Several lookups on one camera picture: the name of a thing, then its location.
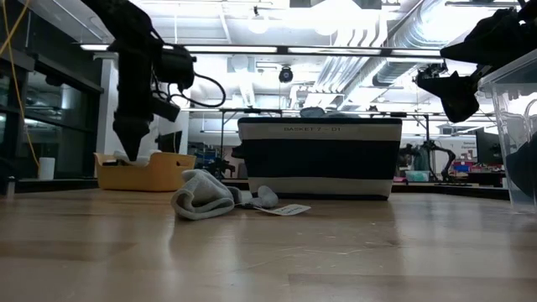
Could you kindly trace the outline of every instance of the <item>plastic container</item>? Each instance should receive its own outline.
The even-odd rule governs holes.
[[[429,171],[405,171],[404,173],[408,181],[429,181]]]
[[[537,50],[483,77],[477,99],[493,103],[511,204],[536,210]]]
[[[196,157],[172,153],[151,155],[145,167],[103,166],[111,155],[95,154],[97,181],[103,190],[171,192],[183,186],[181,173],[194,169]]]

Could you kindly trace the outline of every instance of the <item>wooden table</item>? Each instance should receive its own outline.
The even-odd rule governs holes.
[[[393,194],[175,218],[170,194],[0,201],[0,301],[535,301],[537,221],[508,202]]]

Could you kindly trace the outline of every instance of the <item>yellow bin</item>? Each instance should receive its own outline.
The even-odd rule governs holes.
[[[195,156],[172,153],[151,155],[145,167],[103,166],[111,155],[95,153],[95,166],[99,188],[103,190],[136,190],[149,192],[171,192],[183,186],[181,173],[194,169]]]

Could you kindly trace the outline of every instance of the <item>paper tag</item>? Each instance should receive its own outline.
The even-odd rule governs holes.
[[[300,214],[302,212],[308,211],[309,209],[311,209],[311,206],[288,205],[288,206],[284,206],[283,208],[279,208],[276,210],[265,210],[265,209],[257,208],[257,207],[256,209],[269,213],[269,214],[274,214],[274,215],[279,215],[279,216],[292,216],[292,215],[296,215],[296,214]]]

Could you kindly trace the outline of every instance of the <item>security camera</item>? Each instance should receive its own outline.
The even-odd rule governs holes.
[[[292,80],[293,80],[293,71],[291,71],[291,67],[289,66],[282,67],[282,70],[279,72],[279,82],[290,83]]]

